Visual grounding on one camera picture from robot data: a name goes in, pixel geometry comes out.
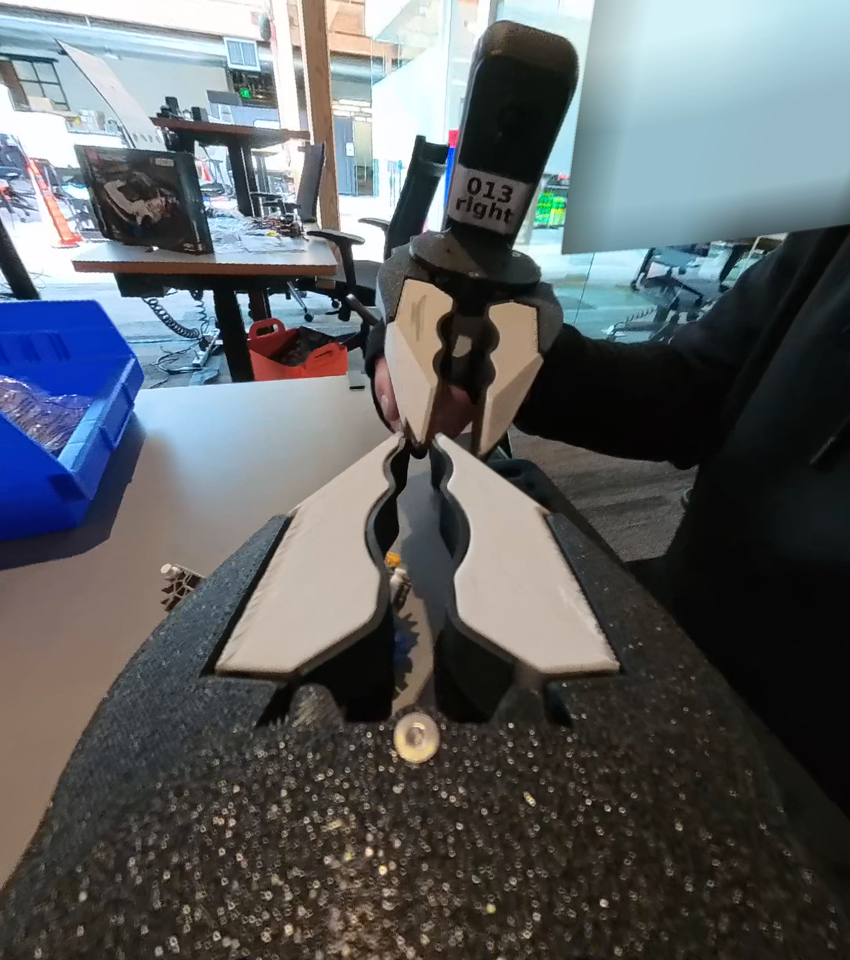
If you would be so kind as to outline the person's right hand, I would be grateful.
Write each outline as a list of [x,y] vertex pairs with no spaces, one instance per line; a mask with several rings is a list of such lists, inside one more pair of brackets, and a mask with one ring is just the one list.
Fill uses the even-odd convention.
[[[373,392],[383,422],[393,433],[404,432],[395,399],[394,387],[384,356],[377,358],[372,376]],[[455,438],[465,432],[475,419],[477,408],[466,390],[446,386],[435,403],[431,426],[436,434]]]

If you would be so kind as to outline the black perforated board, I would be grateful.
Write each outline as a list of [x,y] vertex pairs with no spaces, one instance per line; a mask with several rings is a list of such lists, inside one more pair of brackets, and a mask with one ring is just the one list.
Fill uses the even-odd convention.
[[587,549],[606,557],[674,613],[668,552],[683,512],[676,496],[639,488],[611,498],[600,496],[580,510],[533,462],[508,459],[493,462],[492,467],[545,509],[551,533],[570,557],[582,556]]

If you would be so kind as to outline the wooden post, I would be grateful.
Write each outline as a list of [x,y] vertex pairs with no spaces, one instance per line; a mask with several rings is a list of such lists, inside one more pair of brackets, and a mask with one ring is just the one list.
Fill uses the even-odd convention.
[[323,228],[337,231],[341,224],[326,2],[298,1],[297,7],[311,140],[325,148],[319,187],[319,222]]

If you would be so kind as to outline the dark wooden table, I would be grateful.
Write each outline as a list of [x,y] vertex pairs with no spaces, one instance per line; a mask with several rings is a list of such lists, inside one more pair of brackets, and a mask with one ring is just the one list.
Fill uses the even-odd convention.
[[311,140],[305,130],[229,125],[169,116],[153,116],[150,120],[162,132],[167,149],[173,152],[184,151],[194,155],[196,146],[226,148],[238,209],[246,217],[255,213],[251,195],[258,190],[257,186],[253,186],[251,150],[279,146],[292,140]]

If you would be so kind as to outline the person's right forearm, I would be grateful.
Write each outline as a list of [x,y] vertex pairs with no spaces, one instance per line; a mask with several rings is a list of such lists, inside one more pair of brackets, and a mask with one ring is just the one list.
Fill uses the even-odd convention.
[[621,459],[700,465],[794,272],[793,232],[670,342],[611,342],[563,325],[515,417],[523,433]]

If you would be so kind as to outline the black printed box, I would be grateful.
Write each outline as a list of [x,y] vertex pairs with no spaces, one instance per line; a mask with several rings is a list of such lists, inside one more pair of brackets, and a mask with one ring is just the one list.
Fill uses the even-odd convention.
[[78,146],[75,155],[105,239],[192,256],[213,253],[192,154]]

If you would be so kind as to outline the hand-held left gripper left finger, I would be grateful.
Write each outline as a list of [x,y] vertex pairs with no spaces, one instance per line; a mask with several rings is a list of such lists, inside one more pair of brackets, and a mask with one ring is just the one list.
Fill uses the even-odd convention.
[[242,602],[217,676],[323,685],[346,710],[388,710],[395,685],[390,572],[407,483],[392,435],[297,505]]

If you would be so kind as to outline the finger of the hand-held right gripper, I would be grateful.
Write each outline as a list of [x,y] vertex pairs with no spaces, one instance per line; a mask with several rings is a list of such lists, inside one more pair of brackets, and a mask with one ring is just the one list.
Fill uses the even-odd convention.
[[394,319],[386,326],[384,357],[403,432],[417,449],[431,443],[441,384],[446,337],[442,327],[453,317],[453,299],[437,286],[416,279],[404,282]]
[[535,307],[493,303],[486,320],[496,337],[487,354],[491,378],[481,389],[472,430],[471,452],[479,459],[487,458],[506,434],[543,365]]

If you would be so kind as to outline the person's black hoodie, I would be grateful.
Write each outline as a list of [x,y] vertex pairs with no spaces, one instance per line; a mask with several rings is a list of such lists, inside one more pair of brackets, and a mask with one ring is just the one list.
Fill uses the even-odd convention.
[[791,234],[675,346],[731,379],[674,614],[850,817],[850,224]]

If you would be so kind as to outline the blue plastic bin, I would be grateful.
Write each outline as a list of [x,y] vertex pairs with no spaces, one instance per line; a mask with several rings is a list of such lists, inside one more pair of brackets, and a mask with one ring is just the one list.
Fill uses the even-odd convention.
[[53,456],[0,414],[0,543],[76,527],[143,384],[141,364],[93,299],[0,302],[0,375],[93,400]]

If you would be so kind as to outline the clear plastic bag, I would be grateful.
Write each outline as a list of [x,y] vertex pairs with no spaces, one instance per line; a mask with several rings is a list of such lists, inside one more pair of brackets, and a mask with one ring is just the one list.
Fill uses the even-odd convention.
[[0,374],[0,414],[53,456],[65,448],[92,403],[82,394],[51,393]]

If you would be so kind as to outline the red orange tote bag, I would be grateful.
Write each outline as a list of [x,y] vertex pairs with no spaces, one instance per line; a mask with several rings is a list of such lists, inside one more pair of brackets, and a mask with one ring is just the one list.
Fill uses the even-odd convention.
[[344,377],[349,369],[346,347],[306,325],[285,327],[276,318],[256,320],[247,345],[256,382]]

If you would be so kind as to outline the wooden desk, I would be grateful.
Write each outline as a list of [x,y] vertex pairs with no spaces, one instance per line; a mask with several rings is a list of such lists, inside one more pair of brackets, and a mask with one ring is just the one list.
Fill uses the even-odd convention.
[[160,297],[166,290],[210,292],[215,324],[233,382],[253,380],[245,317],[238,295],[249,298],[254,321],[270,321],[269,295],[287,283],[332,279],[337,260],[322,239],[307,238],[301,249],[219,251],[193,255],[103,241],[87,246],[71,265],[77,273],[112,275],[123,297]]

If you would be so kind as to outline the black mesh office chair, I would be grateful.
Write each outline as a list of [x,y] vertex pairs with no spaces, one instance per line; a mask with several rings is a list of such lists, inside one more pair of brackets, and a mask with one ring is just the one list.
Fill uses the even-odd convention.
[[305,292],[312,292],[328,297],[333,302],[333,310],[342,322],[349,322],[352,317],[352,307],[346,302],[347,295],[352,295],[362,305],[371,303],[368,297],[370,283],[374,277],[364,273],[366,282],[361,283],[362,273],[359,263],[355,259],[354,247],[362,245],[364,239],[356,234],[346,233],[330,227],[317,226],[317,207],[319,187],[321,186],[324,169],[325,146],[320,143],[303,148],[304,160],[299,179],[297,199],[295,201],[283,198],[276,193],[253,191],[250,193],[252,206],[256,216],[261,220],[267,218],[281,221],[288,227],[295,237],[309,235],[317,237],[331,244],[336,256],[341,261],[340,269],[334,278],[329,275],[312,277],[310,275],[299,278],[285,278],[282,280],[286,295],[295,299],[304,311],[306,322],[313,321],[313,315],[307,308],[302,296]]

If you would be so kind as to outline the red yellow grey toy model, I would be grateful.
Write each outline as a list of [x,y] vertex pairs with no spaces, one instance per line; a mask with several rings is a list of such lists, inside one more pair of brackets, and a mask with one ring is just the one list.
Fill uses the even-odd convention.
[[160,572],[163,579],[160,600],[167,614],[192,594],[203,580],[190,568],[172,562],[163,564]]

